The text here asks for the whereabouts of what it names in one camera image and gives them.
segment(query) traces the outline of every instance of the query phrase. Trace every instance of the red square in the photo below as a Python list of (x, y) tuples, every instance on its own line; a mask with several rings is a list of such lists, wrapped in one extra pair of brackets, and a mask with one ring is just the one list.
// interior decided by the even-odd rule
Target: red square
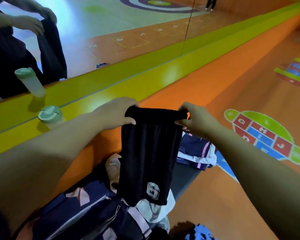
[(241, 129), (247, 129), (247, 127), (251, 123), (251, 119), (247, 118), (246, 116), (240, 114), (235, 121), (233, 122), (235, 125), (239, 126)]
[(268, 131), (268, 129), (263, 128), (261, 125), (257, 124), (256, 122), (253, 122), (251, 125), (253, 128), (255, 128), (260, 133), (266, 135), (267, 137), (274, 139), (276, 134), (272, 133), (271, 131)]
[(273, 145), (273, 149), (277, 152), (280, 152), (286, 157), (289, 157), (290, 151), (292, 148), (292, 144), (281, 137), (278, 137)]
[(235, 132), (241, 136), (244, 140), (246, 140), (247, 142), (249, 142), (250, 144), (254, 144), (256, 142), (256, 138), (253, 137), (252, 135), (249, 135), (247, 132), (245, 132), (244, 130), (240, 129), (237, 126), (234, 126), (234, 130)]

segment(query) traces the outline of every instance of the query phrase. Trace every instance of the floor graphic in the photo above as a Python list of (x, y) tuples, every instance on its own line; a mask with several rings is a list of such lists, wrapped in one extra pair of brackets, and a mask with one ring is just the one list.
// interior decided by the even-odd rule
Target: floor graphic
[(285, 69), (276, 68), (274, 71), (283, 80), (300, 87), (300, 58), (294, 59), (289, 65), (282, 65)]
[(191, 7), (181, 6), (179, 4), (162, 1), (162, 0), (120, 0), (125, 5), (139, 8), (142, 10), (166, 12), (166, 13), (191, 13), (198, 12), (198, 10)]
[[(291, 134), (277, 121), (267, 115), (254, 111), (238, 112), (227, 109), (225, 118), (232, 123), (233, 130), (247, 142), (276, 158), (290, 160), (300, 165), (300, 147), (294, 144)], [(236, 181), (236, 177), (220, 152), (217, 165)]]

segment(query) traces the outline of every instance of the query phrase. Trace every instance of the shoe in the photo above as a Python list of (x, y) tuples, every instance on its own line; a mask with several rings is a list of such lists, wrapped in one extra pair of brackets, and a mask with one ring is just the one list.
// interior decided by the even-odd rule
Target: shoe
[(169, 219), (168, 216), (166, 216), (165, 218), (163, 218), (160, 222), (158, 222), (158, 227), (164, 229), (167, 231), (167, 233), (169, 233), (170, 231), (170, 223), (169, 223)]

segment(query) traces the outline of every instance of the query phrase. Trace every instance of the green bottle cap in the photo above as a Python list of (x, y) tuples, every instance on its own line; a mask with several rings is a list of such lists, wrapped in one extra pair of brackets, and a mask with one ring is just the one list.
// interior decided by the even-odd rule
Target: green bottle cap
[(62, 112), (57, 106), (47, 106), (40, 111), (38, 117), (42, 123), (52, 124), (62, 119)]
[(14, 73), (19, 79), (36, 76), (36, 73), (31, 67), (17, 69)]

